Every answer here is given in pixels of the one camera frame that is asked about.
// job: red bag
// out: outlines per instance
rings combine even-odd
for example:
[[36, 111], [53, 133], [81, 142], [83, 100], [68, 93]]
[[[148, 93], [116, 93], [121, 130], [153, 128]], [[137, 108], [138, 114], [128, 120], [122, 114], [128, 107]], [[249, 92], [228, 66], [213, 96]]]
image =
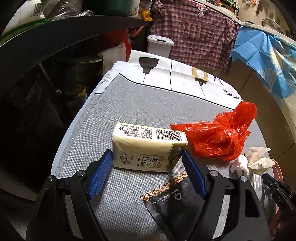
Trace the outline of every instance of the red bag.
[[257, 116], [253, 103], [242, 101], [232, 112], [216, 115], [214, 121], [185, 125], [170, 125], [184, 131], [194, 154], [222, 161], [232, 161], [241, 154], [250, 135], [248, 128]]

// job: yellow tissue package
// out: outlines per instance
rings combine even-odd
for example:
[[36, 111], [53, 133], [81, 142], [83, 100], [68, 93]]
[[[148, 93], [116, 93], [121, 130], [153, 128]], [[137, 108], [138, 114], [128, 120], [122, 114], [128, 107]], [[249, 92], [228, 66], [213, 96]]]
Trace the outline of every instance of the yellow tissue package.
[[113, 166], [169, 172], [187, 145], [186, 135], [182, 131], [117, 123], [112, 134]]

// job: white plastic bin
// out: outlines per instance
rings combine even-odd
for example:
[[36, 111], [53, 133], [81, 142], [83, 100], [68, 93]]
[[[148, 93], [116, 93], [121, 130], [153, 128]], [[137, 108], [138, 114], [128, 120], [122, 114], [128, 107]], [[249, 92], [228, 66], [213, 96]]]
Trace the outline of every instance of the white plastic bin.
[[170, 55], [171, 47], [175, 45], [171, 39], [156, 35], [149, 35], [147, 41], [148, 53], [163, 56], [166, 58], [168, 58], [168, 56]]

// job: recycling symbol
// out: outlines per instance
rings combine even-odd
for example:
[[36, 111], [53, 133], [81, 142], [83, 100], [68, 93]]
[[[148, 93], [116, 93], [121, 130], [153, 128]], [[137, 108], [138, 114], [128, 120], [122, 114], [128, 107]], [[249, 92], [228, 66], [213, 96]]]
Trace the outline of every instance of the recycling symbol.
[[175, 195], [174, 195], [174, 199], [181, 200], [181, 193], [176, 192]]

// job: hand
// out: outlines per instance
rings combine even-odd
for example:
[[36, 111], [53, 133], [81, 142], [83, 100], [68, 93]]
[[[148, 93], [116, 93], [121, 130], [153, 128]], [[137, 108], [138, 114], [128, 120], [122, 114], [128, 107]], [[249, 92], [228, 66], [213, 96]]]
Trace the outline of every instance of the hand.
[[275, 238], [277, 232], [287, 225], [288, 221], [282, 218], [281, 211], [279, 210], [271, 219], [269, 224], [269, 234], [271, 240]]

